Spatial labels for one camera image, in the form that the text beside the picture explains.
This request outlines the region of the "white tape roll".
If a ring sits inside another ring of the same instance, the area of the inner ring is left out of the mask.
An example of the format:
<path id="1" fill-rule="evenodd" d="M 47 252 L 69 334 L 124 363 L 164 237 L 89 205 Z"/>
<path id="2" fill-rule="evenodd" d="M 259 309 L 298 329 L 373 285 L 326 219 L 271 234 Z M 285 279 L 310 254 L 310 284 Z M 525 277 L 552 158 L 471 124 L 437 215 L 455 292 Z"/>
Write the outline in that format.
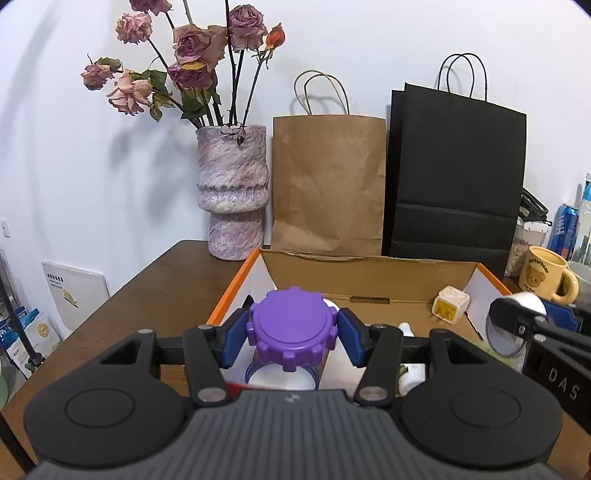
<path id="1" fill-rule="evenodd" d="M 486 318 L 486 338 L 503 356 L 514 356 L 531 340 L 544 342 L 547 336 L 537 330 L 538 320 L 547 319 L 542 300 L 521 292 L 494 300 Z"/>

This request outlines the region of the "white spray bottle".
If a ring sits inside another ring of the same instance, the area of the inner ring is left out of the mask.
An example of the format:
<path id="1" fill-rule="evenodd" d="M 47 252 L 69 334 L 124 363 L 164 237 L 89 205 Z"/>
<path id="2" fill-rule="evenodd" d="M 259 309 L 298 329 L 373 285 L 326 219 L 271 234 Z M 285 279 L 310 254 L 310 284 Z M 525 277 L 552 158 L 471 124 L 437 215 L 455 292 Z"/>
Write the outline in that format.
<path id="1" fill-rule="evenodd" d="M 398 380 L 398 393 L 401 396 L 406 396 L 410 391 L 425 381 L 426 367 L 424 364 L 402 364 Z"/>

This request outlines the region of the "red cardboard box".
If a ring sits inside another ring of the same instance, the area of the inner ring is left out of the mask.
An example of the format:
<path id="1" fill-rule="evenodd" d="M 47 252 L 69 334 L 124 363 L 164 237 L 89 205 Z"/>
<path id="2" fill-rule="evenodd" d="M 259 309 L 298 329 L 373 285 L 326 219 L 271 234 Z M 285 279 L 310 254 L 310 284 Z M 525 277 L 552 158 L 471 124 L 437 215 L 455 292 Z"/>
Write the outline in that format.
<path id="1" fill-rule="evenodd" d="M 249 255 L 208 319 L 219 325 L 246 298 L 259 302 L 267 292 L 300 287 L 322 293 L 339 308 L 348 307 L 367 324 L 408 323 L 426 337 L 446 322 L 433 316 L 441 290 L 453 286 L 470 297 L 467 311 L 451 331 L 479 343 L 486 338 L 490 304 L 509 289 L 484 265 L 475 262 L 394 259 L 388 257 L 322 257 L 256 250 Z"/>

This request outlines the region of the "large purple-rimmed white lid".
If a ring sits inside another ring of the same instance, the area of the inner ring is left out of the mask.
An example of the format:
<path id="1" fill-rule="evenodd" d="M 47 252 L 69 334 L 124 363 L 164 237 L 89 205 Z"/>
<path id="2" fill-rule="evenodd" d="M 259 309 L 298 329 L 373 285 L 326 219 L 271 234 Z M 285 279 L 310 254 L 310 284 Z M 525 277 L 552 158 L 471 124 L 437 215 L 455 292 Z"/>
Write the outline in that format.
<path id="1" fill-rule="evenodd" d="M 294 372 L 283 370 L 276 363 L 264 364 L 255 357 L 245 370 L 245 383 L 252 388 L 311 391 L 318 390 L 325 365 L 297 366 Z"/>

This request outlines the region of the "purple ridged cap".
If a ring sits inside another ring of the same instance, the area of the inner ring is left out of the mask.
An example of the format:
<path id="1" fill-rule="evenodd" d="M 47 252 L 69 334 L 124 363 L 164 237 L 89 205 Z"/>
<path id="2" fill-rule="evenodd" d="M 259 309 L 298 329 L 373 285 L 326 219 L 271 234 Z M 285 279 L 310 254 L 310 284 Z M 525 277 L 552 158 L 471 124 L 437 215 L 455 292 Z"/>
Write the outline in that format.
<path id="1" fill-rule="evenodd" d="M 276 364 L 286 372 L 318 368 L 335 349 L 338 312 L 321 293 L 298 287 L 273 290 L 250 307 L 247 340 L 263 365 Z"/>

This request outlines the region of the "green spray bottle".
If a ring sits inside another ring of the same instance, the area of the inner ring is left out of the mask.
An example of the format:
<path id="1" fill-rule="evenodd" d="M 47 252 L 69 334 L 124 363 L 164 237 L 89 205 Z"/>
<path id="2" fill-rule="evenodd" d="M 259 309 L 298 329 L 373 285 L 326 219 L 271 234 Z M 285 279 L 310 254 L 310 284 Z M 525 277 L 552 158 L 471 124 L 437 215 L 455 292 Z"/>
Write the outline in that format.
<path id="1" fill-rule="evenodd" d="M 523 368 L 523 364 L 526 357 L 526 350 L 522 349 L 518 352 L 517 355 L 514 356 L 503 356 L 496 352 L 492 346 L 486 341 L 478 341 L 476 345 L 483 351 L 487 352 L 489 355 L 494 357 L 495 359 L 499 360 L 503 364 L 509 366 L 513 370 L 517 372 L 521 372 Z"/>

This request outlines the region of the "translucent plastic container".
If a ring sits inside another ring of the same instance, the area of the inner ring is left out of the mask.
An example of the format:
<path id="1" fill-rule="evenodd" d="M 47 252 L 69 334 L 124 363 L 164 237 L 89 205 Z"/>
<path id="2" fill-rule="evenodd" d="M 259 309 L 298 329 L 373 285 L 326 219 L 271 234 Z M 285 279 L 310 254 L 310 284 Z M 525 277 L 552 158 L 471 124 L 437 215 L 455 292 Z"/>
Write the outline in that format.
<path id="1" fill-rule="evenodd" d="M 365 370 L 365 367 L 353 366 L 348 354 L 346 354 L 345 347 L 342 346 L 341 340 L 338 339 L 335 342 L 335 349 L 329 351 L 325 359 L 318 389 L 342 390 L 346 392 L 349 398 L 353 398 Z"/>

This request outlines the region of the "white ridged cap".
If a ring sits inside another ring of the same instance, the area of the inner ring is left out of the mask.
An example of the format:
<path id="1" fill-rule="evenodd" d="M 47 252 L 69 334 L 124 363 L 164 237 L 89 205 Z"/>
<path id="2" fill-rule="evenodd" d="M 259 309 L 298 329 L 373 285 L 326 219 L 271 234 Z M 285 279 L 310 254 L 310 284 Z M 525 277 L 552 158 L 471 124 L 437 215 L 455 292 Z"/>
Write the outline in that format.
<path id="1" fill-rule="evenodd" d="M 335 302 L 332 302 L 332 300 L 328 299 L 328 298 L 324 298 L 323 299 L 325 305 L 327 305 L 329 308 L 334 309 L 335 312 L 339 312 L 339 306 L 337 304 L 335 304 Z"/>

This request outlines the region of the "yellow bear mug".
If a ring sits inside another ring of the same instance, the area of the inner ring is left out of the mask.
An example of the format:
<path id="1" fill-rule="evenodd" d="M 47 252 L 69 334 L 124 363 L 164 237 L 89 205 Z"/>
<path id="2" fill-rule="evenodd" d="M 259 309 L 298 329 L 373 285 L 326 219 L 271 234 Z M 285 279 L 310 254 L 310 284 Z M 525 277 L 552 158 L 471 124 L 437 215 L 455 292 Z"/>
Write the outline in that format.
<path id="1" fill-rule="evenodd" d="M 578 279 L 567 261 L 541 246 L 529 247 L 518 285 L 522 291 L 560 305 L 574 303 L 579 294 Z"/>

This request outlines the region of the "pale ceramic bowl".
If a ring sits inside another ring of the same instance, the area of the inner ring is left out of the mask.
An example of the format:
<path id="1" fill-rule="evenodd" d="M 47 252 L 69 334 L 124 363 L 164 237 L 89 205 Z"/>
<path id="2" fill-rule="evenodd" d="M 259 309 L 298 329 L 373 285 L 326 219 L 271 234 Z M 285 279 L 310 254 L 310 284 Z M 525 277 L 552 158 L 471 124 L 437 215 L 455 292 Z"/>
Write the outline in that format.
<path id="1" fill-rule="evenodd" d="M 591 296 L 591 268 L 586 264 L 574 261 L 569 261 L 568 267 L 578 280 L 579 293 L 576 302 L 589 303 Z"/>

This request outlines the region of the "grain storage jar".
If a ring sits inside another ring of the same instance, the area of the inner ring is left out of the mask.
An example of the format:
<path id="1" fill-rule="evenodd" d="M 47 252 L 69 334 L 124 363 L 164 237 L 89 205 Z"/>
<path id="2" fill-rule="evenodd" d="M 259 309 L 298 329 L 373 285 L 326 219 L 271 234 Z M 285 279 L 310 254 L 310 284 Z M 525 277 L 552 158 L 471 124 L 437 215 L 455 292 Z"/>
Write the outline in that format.
<path id="1" fill-rule="evenodd" d="M 525 221 L 517 218 L 516 228 L 505 267 L 505 277 L 518 277 L 531 246 L 542 246 L 550 231 L 551 223 L 544 221 Z"/>

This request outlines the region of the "blue soda can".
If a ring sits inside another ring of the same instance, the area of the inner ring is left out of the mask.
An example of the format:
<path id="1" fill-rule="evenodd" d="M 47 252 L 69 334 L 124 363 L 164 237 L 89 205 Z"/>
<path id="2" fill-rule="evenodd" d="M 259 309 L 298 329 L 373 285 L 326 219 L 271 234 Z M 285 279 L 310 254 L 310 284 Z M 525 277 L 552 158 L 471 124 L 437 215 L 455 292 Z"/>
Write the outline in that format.
<path id="1" fill-rule="evenodd" d="M 548 248 L 568 260 L 575 243 L 575 232 L 579 212 L 576 208 L 563 203 L 554 218 Z"/>

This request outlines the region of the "black hangers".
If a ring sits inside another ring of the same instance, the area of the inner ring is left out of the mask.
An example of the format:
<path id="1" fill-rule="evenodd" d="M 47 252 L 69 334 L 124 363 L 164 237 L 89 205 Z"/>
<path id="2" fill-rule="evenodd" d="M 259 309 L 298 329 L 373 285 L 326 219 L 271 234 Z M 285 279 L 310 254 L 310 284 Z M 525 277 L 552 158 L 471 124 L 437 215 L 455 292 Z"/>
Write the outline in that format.
<path id="1" fill-rule="evenodd" d="M 539 222 L 551 226 L 552 221 L 548 219 L 548 213 L 548 208 L 540 200 L 526 188 L 522 189 L 519 217 L 524 223 Z"/>

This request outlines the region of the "black paper bag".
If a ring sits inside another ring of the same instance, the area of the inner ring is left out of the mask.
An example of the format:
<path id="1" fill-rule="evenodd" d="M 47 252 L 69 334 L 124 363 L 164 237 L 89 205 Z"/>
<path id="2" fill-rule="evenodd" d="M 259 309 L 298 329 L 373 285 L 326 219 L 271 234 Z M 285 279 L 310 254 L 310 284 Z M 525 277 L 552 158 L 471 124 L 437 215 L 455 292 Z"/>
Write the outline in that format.
<path id="1" fill-rule="evenodd" d="M 383 255 L 480 262 L 503 276 L 526 147 L 521 112 L 439 87 L 394 90 Z"/>

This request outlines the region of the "brown paper bag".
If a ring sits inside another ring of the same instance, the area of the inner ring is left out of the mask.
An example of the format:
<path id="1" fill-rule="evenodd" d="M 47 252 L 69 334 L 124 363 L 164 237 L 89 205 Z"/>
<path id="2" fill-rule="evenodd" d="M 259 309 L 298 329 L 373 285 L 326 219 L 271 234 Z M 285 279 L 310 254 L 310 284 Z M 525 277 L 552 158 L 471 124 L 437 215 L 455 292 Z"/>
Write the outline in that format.
<path id="1" fill-rule="evenodd" d="M 342 113 L 315 115 L 308 83 L 325 78 Z M 382 250 L 386 121 L 349 111 L 334 75 L 301 72 L 294 96 L 304 114 L 273 120 L 271 247 L 307 254 L 378 256 Z"/>

